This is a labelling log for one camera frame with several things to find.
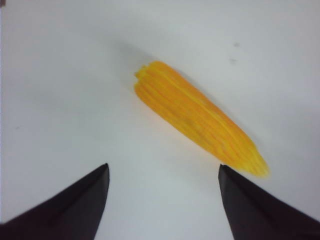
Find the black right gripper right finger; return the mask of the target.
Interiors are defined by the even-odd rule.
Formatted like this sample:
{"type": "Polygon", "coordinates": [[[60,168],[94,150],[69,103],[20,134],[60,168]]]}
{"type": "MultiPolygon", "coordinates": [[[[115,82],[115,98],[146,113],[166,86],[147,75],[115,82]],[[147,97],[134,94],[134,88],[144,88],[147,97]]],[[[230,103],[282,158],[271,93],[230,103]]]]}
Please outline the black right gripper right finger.
{"type": "Polygon", "coordinates": [[[218,181],[235,240],[318,240],[320,223],[277,199],[227,165],[218,181]]]}

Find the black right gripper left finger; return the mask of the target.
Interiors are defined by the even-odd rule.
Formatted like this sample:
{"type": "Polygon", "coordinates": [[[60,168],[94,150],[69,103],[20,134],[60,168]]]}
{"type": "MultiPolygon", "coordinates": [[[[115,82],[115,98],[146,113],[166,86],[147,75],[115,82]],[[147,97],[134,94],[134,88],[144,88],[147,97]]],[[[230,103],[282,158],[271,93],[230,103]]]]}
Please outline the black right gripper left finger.
{"type": "Polygon", "coordinates": [[[93,240],[108,196],[103,164],[54,197],[0,226],[2,240],[93,240]]]}

